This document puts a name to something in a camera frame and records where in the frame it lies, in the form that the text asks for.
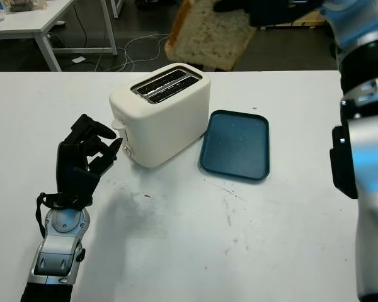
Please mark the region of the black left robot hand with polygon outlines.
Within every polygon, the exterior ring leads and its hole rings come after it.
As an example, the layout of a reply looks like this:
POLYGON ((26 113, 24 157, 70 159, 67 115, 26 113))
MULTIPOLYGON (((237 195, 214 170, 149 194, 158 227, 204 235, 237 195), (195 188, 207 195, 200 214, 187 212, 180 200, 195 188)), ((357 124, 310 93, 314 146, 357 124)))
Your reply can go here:
POLYGON ((101 176, 116 161, 122 141, 109 127, 81 115, 58 146, 58 192, 79 199, 92 196, 101 176))

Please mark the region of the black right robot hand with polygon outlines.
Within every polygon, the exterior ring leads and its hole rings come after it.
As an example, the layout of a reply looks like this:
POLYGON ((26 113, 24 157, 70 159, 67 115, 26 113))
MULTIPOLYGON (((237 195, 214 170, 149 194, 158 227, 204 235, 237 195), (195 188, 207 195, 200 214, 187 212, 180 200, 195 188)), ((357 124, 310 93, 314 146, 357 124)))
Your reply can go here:
POLYGON ((223 0, 217 1, 213 10, 216 13, 243 10, 249 16, 249 25, 256 28, 291 23, 307 13, 319 9, 323 3, 323 0, 223 0))

